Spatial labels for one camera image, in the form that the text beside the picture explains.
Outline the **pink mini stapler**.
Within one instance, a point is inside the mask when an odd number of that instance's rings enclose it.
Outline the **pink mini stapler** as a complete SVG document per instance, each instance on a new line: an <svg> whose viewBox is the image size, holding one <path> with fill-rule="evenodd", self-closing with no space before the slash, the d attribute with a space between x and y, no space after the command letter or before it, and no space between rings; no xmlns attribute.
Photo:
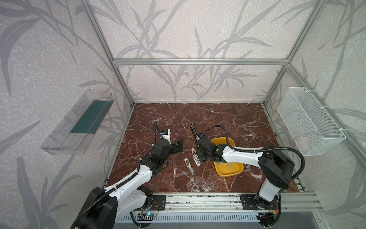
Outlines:
<svg viewBox="0 0 366 229"><path fill-rule="evenodd" d="M194 160L195 164L196 164L197 166L201 166L201 161L200 161L200 159L199 159L199 156L198 156L198 154L197 154L197 151L196 151L194 148L192 148L192 149L191 149L191 153L192 153L193 160Z"/></svg>

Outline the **black stapler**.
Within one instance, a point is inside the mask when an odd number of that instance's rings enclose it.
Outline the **black stapler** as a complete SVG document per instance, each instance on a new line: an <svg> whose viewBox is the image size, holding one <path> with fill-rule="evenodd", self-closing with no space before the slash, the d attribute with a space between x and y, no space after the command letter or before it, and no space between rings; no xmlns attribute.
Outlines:
<svg viewBox="0 0 366 229"><path fill-rule="evenodd" d="M190 128L191 128L191 131L194 135L194 138L195 138L195 141L198 141L200 139L200 136L198 135L195 127L194 127L194 124L190 124Z"/></svg>

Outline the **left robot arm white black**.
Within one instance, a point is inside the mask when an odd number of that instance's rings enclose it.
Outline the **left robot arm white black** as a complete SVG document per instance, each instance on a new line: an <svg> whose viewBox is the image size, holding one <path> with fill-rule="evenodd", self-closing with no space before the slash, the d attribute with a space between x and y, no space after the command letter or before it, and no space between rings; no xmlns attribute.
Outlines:
<svg viewBox="0 0 366 229"><path fill-rule="evenodd" d="M71 225L72 229L112 229L116 222L135 209L152 205L153 193L144 184L164 167L170 155L182 153L184 141L171 142L170 130L154 125L154 143L126 177L106 187L93 189Z"/></svg>

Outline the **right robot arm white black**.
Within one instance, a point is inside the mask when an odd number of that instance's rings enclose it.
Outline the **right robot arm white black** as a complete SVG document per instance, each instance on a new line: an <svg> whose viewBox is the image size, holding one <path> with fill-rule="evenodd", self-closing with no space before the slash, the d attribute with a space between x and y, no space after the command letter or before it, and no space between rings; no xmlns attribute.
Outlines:
<svg viewBox="0 0 366 229"><path fill-rule="evenodd" d="M294 148L267 146L264 148L240 148L231 145L228 134L223 126L215 125L209 128L221 128L225 133L225 141L213 143L206 135L198 135L193 124L190 125L196 139L198 155L202 161L207 159L216 163L241 163L260 168L266 176L254 202L260 209L270 207L275 198L289 188L289 184L297 178L305 168L305 158Z"/></svg>

